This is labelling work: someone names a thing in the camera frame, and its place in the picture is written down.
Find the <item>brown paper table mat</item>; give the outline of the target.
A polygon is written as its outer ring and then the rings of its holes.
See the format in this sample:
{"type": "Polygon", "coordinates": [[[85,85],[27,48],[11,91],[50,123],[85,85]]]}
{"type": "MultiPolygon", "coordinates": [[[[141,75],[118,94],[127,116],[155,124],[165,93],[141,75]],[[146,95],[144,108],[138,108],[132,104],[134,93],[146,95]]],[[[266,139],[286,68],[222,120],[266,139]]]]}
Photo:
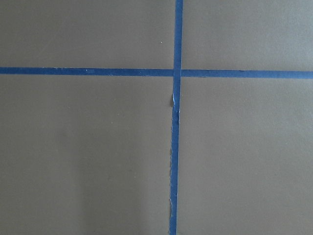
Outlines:
{"type": "Polygon", "coordinates": [[[310,235],[310,0],[3,0],[3,235],[310,235]]]}

